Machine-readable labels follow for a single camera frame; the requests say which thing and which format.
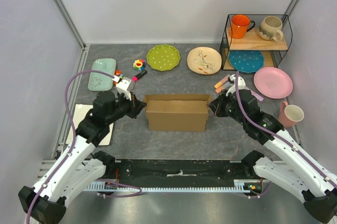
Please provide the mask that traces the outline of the brown cardboard box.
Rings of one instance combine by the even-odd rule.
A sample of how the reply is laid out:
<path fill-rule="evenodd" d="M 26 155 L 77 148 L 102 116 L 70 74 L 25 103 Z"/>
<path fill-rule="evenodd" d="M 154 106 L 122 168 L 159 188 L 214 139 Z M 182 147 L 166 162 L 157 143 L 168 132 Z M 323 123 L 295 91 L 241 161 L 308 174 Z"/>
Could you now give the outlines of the brown cardboard box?
<path fill-rule="evenodd" d="M 145 114 L 151 131 L 204 132 L 213 100 L 209 94 L 147 94 Z"/>

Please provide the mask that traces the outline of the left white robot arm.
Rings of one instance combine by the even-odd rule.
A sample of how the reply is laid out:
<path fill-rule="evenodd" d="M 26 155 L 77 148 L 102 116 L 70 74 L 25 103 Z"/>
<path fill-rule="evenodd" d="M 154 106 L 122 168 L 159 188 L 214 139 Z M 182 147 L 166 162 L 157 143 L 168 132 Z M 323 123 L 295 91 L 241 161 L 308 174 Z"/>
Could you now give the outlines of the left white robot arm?
<path fill-rule="evenodd" d="M 93 107 L 73 132 L 74 139 L 47 173 L 32 187 L 18 193 L 26 213 L 26 223 L 59 223 L 69 204 L 93 181 L 115 174 L 115 158 L 103 151 L 93 155 L 89 163 L 76 169 L 109 134 L 110 125 L 128 116 L 134 119 L 146 107 L 133 92 L 115 95 L 100 92 Z"/>

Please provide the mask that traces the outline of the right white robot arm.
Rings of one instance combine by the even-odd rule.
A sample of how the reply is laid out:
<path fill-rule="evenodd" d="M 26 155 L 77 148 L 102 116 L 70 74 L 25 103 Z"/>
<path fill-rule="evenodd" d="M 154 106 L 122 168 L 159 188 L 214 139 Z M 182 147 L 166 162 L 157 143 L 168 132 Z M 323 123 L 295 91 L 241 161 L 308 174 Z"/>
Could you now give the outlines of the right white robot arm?
<path fill-rule="evenodd" d="M 242 159 L 246 178 L 265 178 L 299 199 L 307 212 L 321 223 L 336 215 L 336 174 L 314 160 L 272 115 L 260 110 L 249 90 L 220 94 L 208 104 L 215 116 L 230 117 L 242 125 L 246 134 L 280 157 L 285 169 L 264 154 L 252 151 Z"/>

